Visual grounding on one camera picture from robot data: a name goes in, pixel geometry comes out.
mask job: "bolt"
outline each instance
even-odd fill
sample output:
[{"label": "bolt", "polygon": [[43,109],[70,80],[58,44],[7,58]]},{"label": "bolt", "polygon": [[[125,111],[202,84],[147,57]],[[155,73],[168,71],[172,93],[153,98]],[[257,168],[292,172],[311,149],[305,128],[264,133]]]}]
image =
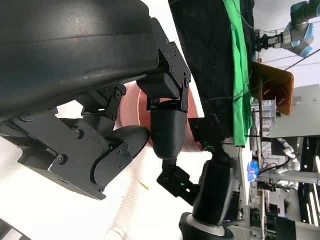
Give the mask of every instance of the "bolt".
[{"label": "bolt", "polygon": [[37,119],[39,113],[36,112],[36,113],[30,113],[30,114],[26,114],[26,115],[22,115],[20,116],[20,120],[25,122],[25,123],[31,123],[33,122],[34,120]]},{"label": "bolt", "polygon": [[67,163],[67,161],[68,161],[67,155],[60,155],[60,156],[58,157],[58,163],[59,163],[60,165],[65,165],[65,164]]},{"label": "bolt", "polygon": [[184,79],[184,83],[185,83],[185,87],[188,89],[189,88],[189,85],[190,85],[190,81],[189,81],[189,78],[185,78]]},{"label": "bolt", "polygon": [[116,92],[115,92],[115,98],[116,98],[117,100],[119,100],[120,97],[121,97],[120,91],[116,91]]},{"label": "bolt", "polygon": [[124,152],[124,156],[127,158],[127,157],[129,157],[130,156],[130,151],[129,150],[126,150],[125,152]]},{"label": "bolt", "polygon": [[75,136],[76,136],[77,139],[83,139],[84,135],[85,135],[85,133],[82,130],[78,130],[78,131],[75,132]]}]

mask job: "black wire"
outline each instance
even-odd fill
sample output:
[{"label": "black wire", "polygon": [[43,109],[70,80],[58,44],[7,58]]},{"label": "black wire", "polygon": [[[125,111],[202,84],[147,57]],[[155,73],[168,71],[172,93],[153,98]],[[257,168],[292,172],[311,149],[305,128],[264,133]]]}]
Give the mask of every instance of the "black wire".
[{"label": "black wire", "polygon": [[[305,58],[301,59],[300,61],[297,61],[295,64],[293,64],[293,65],[289,66],[288,68],[286,68],[286,69],[285,69],[285,70],[283,70],[282,72],[280,72],[280,73],[278,73],[277,75],[275,75],[275,76],[273,76],[273,77],[269,78],[267,81],[264,81],[264,82],[262,83],[262,85],[265,85],[265,84],[269,83],[270,81],[272,81],[273,79],[278,78],[279,76],[281,76],[282,74],[284,74],[285,72],[287,72],[289,69],[291,69],[291,68],[293,68],[294,66],[296,66],[296,65],[298,65],[298,64],[300,64],[300,63],[302,63],[304,60],[306,60],[306,59],[310,58],[311,56],[313,56],[313,55],[317,54],[318,52],[320,52],[320,49],[318,49],[318,50],[317,50],[317,51],[315,51],[314,53],[310,54],[309,56],[307,56],[307,57],[305,57]],[[234,100],[234,101],[233,101],[233,103],[234,103],[234,102],[236,102],[236,101],[238,101],[238,100],[239,100],[239,99],[241,99],[241,98],[244,98],[246,95],[251,94],[253,91],[255,91],[255,90],[259,89],[259,88],[260,88],[260,86],[254,87],[251,91],[248,91],[248,92],[247,92],[247,93],[245,93],[243,96],[241,96],[241,97],[237,98],[236,100]]]},{"label": "black wire", "polygon": [[273,167],[270,167],[268,169],[265,169],[265,170],[262,170],[261,172],[259,172],[259,175],[260,176],[261,174],[265,173],[265,172],[268,172],[268,171],[271,171],[272,169],[280,169],[282,168],[283,166],[287,165],[289,162],[290,162],[290,158],[288,158],[288,160],[284,163],[284,164],[281,164],[281,165],[277,165],[277,166],[273,166]]},{"label": "black wire", "polygon": [[[302,63],[304,60],[310,58],[311,56],[317,54],[318,52],[320,52],[320,49],[318,49],[318,50],[315,51],[314,53],[310,54],[309,56],[307,56],[307,57],[305,57],[305,58],[297,61],[296,63],[294,63],[293,65],[289,66],[288,68],[286,68],[286,69],[283,70],[282,72],[278,73],[277,75],[275,75],[275,76],[269,78],[268,80],[264,81],[264,82],[262,83],[262,85],[265,85],[265,84],[269,83],[270,81],[278,78],[278,77],[281,76],[282,74],[286,73],[289,69],[292,69],[292,68],[295,67],[296,65]],[[235,100],[233,100],[232,102],[230,102],[229,104],[233,104],[234,102],[240,100],[241,98],[244,98],[245,96],[250,95],[253,91],[255,91],[255,90],[259,89],[259,88],[260,88],[260,86],[254,87],[253,89],[251,89],[251,90],[248,91],[247,93],[243,94],[242,96],[240,96],[240,97],[238,97],[237,99],[235,99]],[[212,99],[203,101],[203,102],[201,102],[201,103],[203,104],[203,103],[207,103],[207,102],[210,102],[210,101],[213,101],[213,100],[218,100],[218,99],[233,99],[233,98],[235,98],[235,97],[232,96],[232,97],[212,98]]]},{"label": "black wire", "polygon": [[298,55],[296,55],[296,56],[286,56],[286,57],[278,58],[278,59],[271,60],[271,61],[263,61],[262,63],[263,64],[273,63],[273,62],[277,62],[277,61],[280,61],[280,60],[283,60],[283,59],[290,59],[290,58],[296,58],[296,57],[300,57],[300,56],[298,56]]}]

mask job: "green fabric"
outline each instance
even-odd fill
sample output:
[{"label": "green fabric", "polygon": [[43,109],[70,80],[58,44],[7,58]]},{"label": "green fabric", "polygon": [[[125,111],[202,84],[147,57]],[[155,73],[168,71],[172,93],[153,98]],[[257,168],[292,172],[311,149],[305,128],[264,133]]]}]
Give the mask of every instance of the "green fabric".
[{"label": "green fabric", "polygon": [[232,29],[232,49],[234,61],[234,100],[233,102],[233,134],[234,144],[245,146],[250,128],[253,124],[251,113],[251,94],[248,71],[248,54],[241,11],[240,0],[223,0],[228,12]]}]

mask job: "black fabric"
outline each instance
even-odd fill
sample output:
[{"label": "black fabric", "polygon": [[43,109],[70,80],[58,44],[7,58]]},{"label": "black fabric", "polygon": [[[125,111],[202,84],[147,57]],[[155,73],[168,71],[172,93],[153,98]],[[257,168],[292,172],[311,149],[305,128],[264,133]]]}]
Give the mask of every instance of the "black fabric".
[{"label": "black fabric", "polygon": [[[223,132],[220,137],[233,137],[235,69],[232,29],[224,1],[169,0],[169,3],[204,114],[215,115]],[[254,0],[241,0],[243,16],[252,26],[253,6]],[[248,52],[254,53],[253,29],[245,28],[245,38]]]}]

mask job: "white wall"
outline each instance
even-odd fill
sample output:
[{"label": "white wall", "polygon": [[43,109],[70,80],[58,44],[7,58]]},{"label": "white wall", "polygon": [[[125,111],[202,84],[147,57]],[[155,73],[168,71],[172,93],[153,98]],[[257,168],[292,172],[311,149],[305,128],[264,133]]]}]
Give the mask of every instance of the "white wall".
[{"label": "white wall", "polygon": [[320,135],[320,85],[297,87],[294,96],[302,101],[292,106],[290,116],[276,119],[275,126],[270,128],[271,138]]},{"label": "white wall", "polygon": [[295,223],[297,240],[319,240],[320,227],[316,227],[303,222]]},{"label": "white wall", "polygon": [[286,217],[291,221],[301,222],[298,192],[291,190],[289,193],[286,193],[286,195],[286,200],[291,203]]},{"label": "white wall", "polygon": [[[291,6],[300,3],[303,0],[255,0],[254,8],[254,21],[255,28],[264,31],[273,31],[286,28],[291,21]],[[320,21],[320,17],[312,20],[312,22]],[[320,49],[320,23],[314,25],[315,40],[312,44],[314,51]],[[263,62],[273,61],[276,59],[294,56],[293,53],[284,49],[269,49],[263,50],[260,54]],[[276,62],[266,63],[272,67],[280,68],[290,66],[297,61],[301,60],[301,57],[292,57]],[[306,59],[301,64],[319,63],[320,53]],[[295,87],[303,87],[320,83],[319,80],[319,65],[297,66],[289,71],[294,74]]]}]

